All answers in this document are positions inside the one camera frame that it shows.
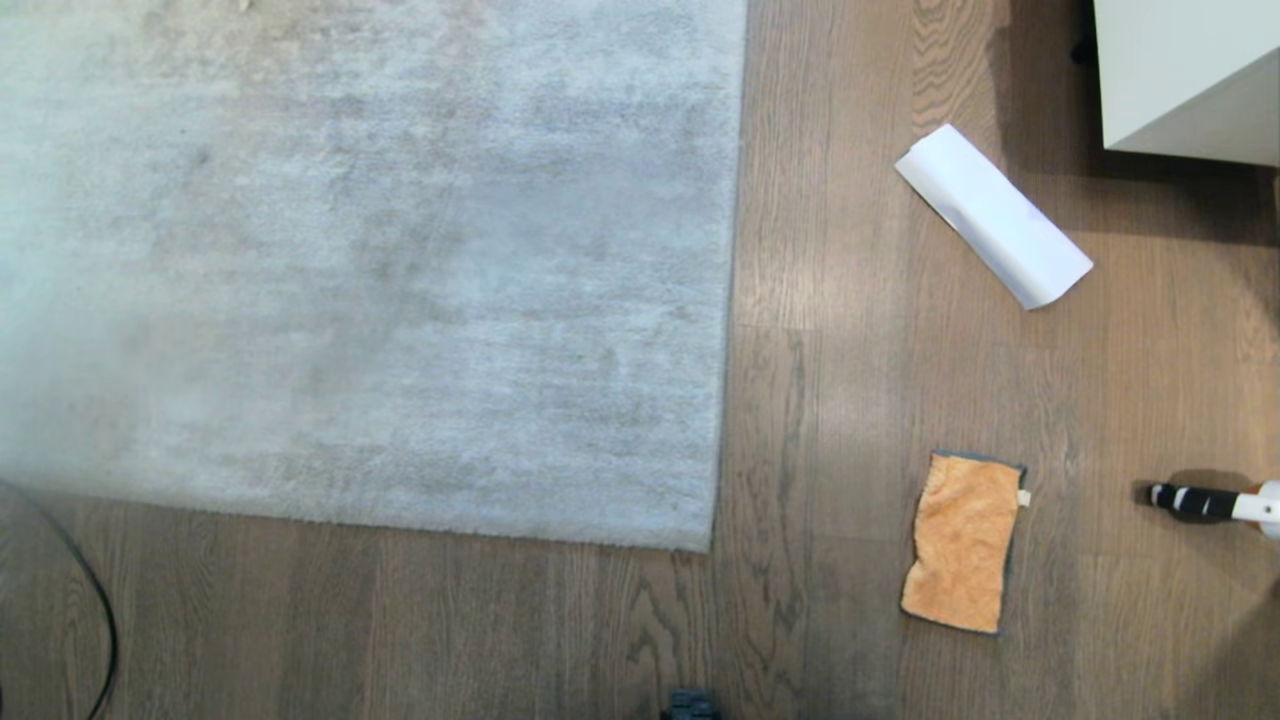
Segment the white furniture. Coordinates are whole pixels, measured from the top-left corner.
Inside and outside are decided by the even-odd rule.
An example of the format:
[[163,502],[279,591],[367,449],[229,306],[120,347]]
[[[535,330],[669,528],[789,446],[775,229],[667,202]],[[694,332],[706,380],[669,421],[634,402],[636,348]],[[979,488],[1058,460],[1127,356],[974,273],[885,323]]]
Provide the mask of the white furniture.
[[1110,150],[1280,165],[1280,0],[1094,0]]

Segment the paper sheet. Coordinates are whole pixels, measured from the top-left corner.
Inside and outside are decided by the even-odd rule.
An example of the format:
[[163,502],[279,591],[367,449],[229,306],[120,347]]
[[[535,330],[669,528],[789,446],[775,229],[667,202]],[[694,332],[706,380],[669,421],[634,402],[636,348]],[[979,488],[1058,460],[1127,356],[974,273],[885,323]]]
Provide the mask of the paper sheet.
[[1062,296],[1093,261],[951,126],[911,146],[895,165],[956,229],[1023,309]]

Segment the black cable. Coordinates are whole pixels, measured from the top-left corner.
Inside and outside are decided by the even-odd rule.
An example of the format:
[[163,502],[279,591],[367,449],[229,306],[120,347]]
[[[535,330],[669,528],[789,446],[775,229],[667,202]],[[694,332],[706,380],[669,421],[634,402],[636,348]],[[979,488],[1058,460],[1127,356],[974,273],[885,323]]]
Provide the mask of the black cable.
[[97,579],[97,573],[95,573],[93,568],[90,566],[88,560],[84,559],[84,553],[81,552],[79,546],[76,544],[76,541],[72,539],[70,533],[63,528],[61,523],[54,519],[54,515],[49,510],[45,510],[44,505],[36,502],[36,498],[27,495],[27,491],[6,480],[0,480],[0,486],[4,486],[9,489],[9,492],[20,497],[23,502],[29,505],[36,514],[38,514],[50,528],[52,528],[58,539],[63,541],[63,544],[67,546],[67,551],[72,553],[72,559],[76,560],[76,564],[79,565],[84,577],[88,578],[88,584],[93,587],[93,592],[97,594],[99,602],[102,603],[102,615],[106,618],[106,634],[110,639],[111,655],[106,661],[106,676],[102,678],[102,689],[97,692],[97,700],[93,701],[93,708],[90,710],[86,716],[86,720],[93,720],[97,717],[97,714],[101,712],[102,707],[106,706],[106,698],[111,694],[111,687],[115,684],[116,667],[120,662],[119,633],[115,628],[115,611],[111,610],[111,601],[106,597],[106,588],[104,588],[102,582]]

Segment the hardwood floor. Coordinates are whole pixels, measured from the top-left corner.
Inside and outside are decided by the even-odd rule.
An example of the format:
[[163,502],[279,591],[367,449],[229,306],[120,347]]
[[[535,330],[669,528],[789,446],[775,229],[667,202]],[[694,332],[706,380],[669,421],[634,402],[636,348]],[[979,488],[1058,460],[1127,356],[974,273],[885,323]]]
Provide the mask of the hardwood floor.
[[[58,500],[114,719],[1263,717],[1280,546],[1134,483],[1280,478],[1271,174],[1105,154],[1074,0],[756,0],[708,556]],[[892,163],[951,122],[1097,263],[1024,313]],[[932,448],[1030,468],[996,638],[897,610]],[[4,720],[82,717],[97,607],[0,502]]]

